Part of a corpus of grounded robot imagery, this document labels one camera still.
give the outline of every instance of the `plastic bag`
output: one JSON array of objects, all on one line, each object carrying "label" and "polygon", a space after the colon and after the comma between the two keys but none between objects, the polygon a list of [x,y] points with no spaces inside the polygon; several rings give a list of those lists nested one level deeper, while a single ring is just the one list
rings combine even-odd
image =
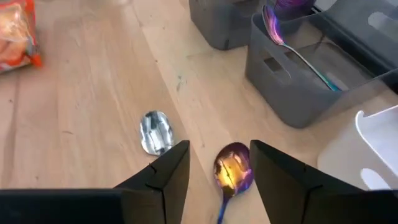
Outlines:
[{"label": "plastic bag", "polygon": [[42,65],[35,36],[34,0],[0,3],[0,72],[30,63]]}]

